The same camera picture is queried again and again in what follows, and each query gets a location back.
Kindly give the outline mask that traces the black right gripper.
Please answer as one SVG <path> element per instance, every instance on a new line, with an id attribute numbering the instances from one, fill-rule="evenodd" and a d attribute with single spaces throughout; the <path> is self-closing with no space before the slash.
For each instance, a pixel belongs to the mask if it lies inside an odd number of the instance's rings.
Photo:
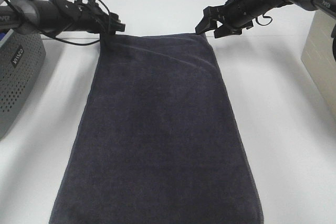
<path id="1" fill-rule="evenodd" d="M 231 0 L 222 6 L 209 6 L 203 10 L 204 17 L 196 25 L 195 33 L 201 35 L 214 30 L 214 38 L 241 35 L 244 28 L 251 29 L 254 26 L 253 23 L 245 25 L 246 23 L 273 8 L 285 5 L 288 5 L 285 0 Z M 241 28 L 229 28 L 226 25 L 217 28 L 217 21 Z"/>

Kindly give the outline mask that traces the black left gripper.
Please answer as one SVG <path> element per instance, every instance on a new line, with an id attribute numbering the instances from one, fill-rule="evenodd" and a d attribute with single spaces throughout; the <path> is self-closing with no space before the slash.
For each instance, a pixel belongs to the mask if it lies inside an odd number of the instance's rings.
<path id="1" fill-rule="evenodd" d="M 120 22 L 119 15 L 109 12 L 108 16 L 97 3 L 78 4 L 68 0 L 52 0 L 52 3 L 59 13 L 56 34 L 63 31 L 108 32 L 109 35 L 125 32 L 125 24 Z"/>

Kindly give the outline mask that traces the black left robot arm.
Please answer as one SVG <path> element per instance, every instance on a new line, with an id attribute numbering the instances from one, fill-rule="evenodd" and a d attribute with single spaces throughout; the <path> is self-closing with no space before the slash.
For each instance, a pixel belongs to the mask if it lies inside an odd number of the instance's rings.
<path id="1" fill-rule="evenodd" d="M 97 3 L 80 4 L 68 0 L 18 0 L 1 6 L 1 30 L 21 35 L 46 34 L 56 37 L 64 31 L 85 31 L 114 35 L 124 32 L 115 13 L 105 13 Z"/>

